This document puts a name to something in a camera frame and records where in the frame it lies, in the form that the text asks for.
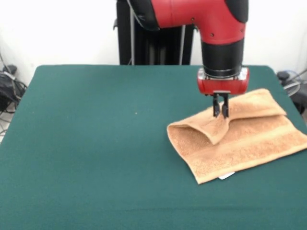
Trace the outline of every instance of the towel label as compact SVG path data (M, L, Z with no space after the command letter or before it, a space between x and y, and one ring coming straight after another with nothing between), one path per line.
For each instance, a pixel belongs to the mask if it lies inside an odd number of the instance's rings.
M221 180L224 180L224 179L226 179L226 178L232 176L233 174L235 174L235 172L227 173L227 174L225 174L225 175L223 175L223 176L220 176L219 178L220 178Z

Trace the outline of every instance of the white wall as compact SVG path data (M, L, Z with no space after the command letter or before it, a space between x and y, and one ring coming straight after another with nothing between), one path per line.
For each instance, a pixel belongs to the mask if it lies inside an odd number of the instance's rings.
M307 67L307 2L250 0L244 64ZM0 48L29 83L42 64L118 64L115 0L1 2ZM201 64L194 37L192 65Z

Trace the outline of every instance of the table surface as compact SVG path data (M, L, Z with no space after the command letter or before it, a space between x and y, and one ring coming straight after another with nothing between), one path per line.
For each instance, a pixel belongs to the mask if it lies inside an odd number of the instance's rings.
M197 185L166 134L212 104L197 70L39 67L0 146L0 229L307 229L307 151ZM250 70L307 133L272 69Z

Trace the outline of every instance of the red robot arm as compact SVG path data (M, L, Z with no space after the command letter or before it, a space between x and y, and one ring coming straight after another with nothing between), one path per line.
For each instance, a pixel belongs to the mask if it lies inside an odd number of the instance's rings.
M245 93L249 70L242 67L248 0L128 0L141 26L159 30L194 24L201 34L203 66L197 75L201 93L213 96L218 116L218 95L224 97L228 117L228 94Z

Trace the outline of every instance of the tan towel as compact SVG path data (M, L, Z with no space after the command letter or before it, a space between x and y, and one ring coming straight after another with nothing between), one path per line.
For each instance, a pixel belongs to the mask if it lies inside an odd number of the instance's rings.
M170 142L198 184L307 148L307 136L286 118L266 89L229 100L229 118L213 108L167 127Z

